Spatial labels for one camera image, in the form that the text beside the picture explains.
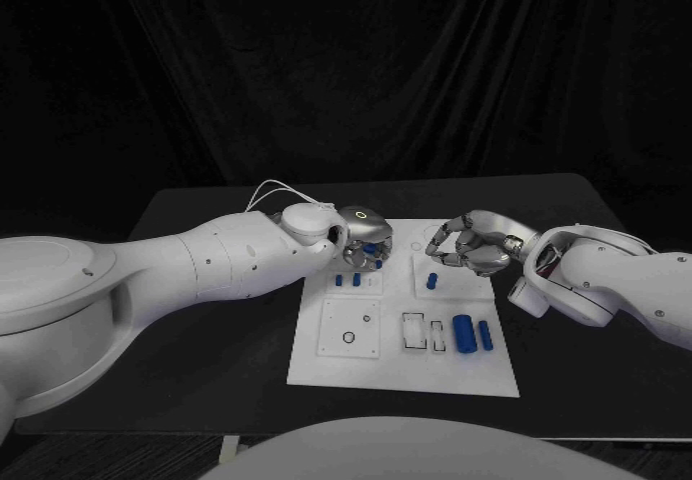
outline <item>white board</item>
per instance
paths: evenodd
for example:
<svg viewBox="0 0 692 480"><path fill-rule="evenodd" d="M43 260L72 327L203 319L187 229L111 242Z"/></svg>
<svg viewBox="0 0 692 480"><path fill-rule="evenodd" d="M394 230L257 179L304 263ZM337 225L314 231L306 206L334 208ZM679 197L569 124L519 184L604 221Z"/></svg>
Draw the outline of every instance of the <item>white board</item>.
<svg viewBox="0 0 692 480"><path fill-rule="evenodd" d="M490 280L477 277L466 268L438 265L424 256L430 237L444 220L394 219L388 222L394 228L392 256L375 272L378 280L365 285L362 282L368 288L359 290L360 287L352 286L355 270L342 258L333 260L330 268L306 278L288 384L519 397ZM441 249L451 251L453 242L450 237ZM433 271L440 277L435 290L428 290L427 275ZM343 275L342 287L334 286L337 273ZM324 314L324 302L330 300L339 307L333 311L340 312L336 324L323 323L333 321L333 318L327 319L333 315ZM363 301L379 304L378 322L371 324L365 337L363 333L359 336L352 332L352 329L365 327L365 323L359 323L365 315ZM428 348L422 351L404 348L404 313L424 314ZM474 326L480 320L487 321L494 345L492 351L483 350L477 330L479 351L471 354L457 351L451 319L463 314L471 316ZM445 351L441 353L433 352L430 322L435 321L443 324ZM342 340L343 344L339 344L337 340L352 332L356 337L352 345L366 338L372 347L375 327L379 329L376 354L371 348L371 358L363 358L366 343L349 349L346 342ZM320 351L324 342L332 342L332 353Z"/></svg>

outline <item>blue cylinder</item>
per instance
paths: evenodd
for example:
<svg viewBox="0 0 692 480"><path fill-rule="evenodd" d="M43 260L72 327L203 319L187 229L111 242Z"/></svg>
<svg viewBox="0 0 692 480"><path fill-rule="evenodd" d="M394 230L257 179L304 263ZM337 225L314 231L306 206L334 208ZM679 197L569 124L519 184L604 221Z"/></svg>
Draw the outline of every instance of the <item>blue cylinder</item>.
<svg viewBox="0 0 692 480"><path fill-rule="evenodd" d="M479 322L479 333L480 342L483 343L483 349L490 351L493 349L493 339L490 338L490 328L484 320Z"/></svg>
<svg viewBox="0 0 692 480"><path fill-rule="evenodd" d="M451 324L454 326L454 338L457 340L457 350L461 353L473 353L479 350L476 343L476 334L473 332L471 317L469 315L457 315Z"/></svg>
<svg viewBox="0 0 692 480"><path fill-rule="evenodd" d="M437 285L437 273L431 273L428 275L428 283L425 286L428 287L428 290L434 290Z"/></svg>

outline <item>black table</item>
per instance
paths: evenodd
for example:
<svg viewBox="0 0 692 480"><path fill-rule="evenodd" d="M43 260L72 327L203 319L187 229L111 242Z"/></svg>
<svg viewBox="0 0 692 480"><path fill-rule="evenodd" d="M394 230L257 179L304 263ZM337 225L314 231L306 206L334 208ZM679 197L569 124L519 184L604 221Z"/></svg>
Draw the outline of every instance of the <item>black table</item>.
<svg viewBox="0 0 692 480"><path fill-rule="evenodd" d="M245 208L252 188L161 191L131 240L183 232ZM555 174L304 185L337 206L386 218L453 218L496 211L539 230L577 222L623 226L585 179ZM297 201L277 193L260 209ZM94 386L17 422L20 433L277 434L333 419L420 416L541 438L692 438L692 352L660 342L620 313L590 328L555 311L531 317L506 300L520 274L493 277L520 398L285 384L303 281L251 300L195 305L143 332Z"/></svg>

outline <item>silver robot hand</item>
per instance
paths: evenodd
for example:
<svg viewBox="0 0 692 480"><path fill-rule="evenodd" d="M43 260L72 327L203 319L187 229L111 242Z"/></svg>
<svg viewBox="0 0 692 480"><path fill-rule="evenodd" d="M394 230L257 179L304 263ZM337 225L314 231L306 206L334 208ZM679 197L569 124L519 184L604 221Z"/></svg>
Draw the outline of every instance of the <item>silver robot hand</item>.
<svg viewBox="0 0 692 480"><path fill-rule="evenodd" d="M392 227L369 208L350 206L339 210L349 225L343 259L358 268L376 270L392 253Z"/></svg>
<svg viewBox="0 0 692 480"><path fill-rule="evenodd" d="M438 248L454 232L461 232L454 252ZM489 277L513 258L523 263L541 234L510 218L486 210L473 210L443 224L430 240L425 254L450 267L467 267L476 275Z"/></svg>

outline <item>robotic hand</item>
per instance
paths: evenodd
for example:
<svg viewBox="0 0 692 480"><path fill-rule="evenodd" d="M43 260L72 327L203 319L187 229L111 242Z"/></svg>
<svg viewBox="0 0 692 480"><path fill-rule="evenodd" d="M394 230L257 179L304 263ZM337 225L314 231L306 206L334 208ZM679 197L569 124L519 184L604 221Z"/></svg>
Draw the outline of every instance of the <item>robotic hand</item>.
<svg viewBox="0 0 692 480"><path fill-rule="evenodd" d="M453 232L460 232L456 251L440 252ZM660 254L631 235L578 224L541 235L483 210L440 227L425 253L484 277L513 258L523 276L509 300L535 317L552 306L577 322L604 327L624 310L662 340L692 350L691 254Z"/></svg>
<svg viewBox="0 0 692 480"><path fill-rule="evenodd" d="M362 207L337 212L300 195L309 203L271 217L249 211L251 200L245 213L138 242L0 240L0 442L16 417L59 405L95 382L166 314L262 295L340 253L363 266L356 245L373 245L368 255L386 259L383 218Z"/></svg>

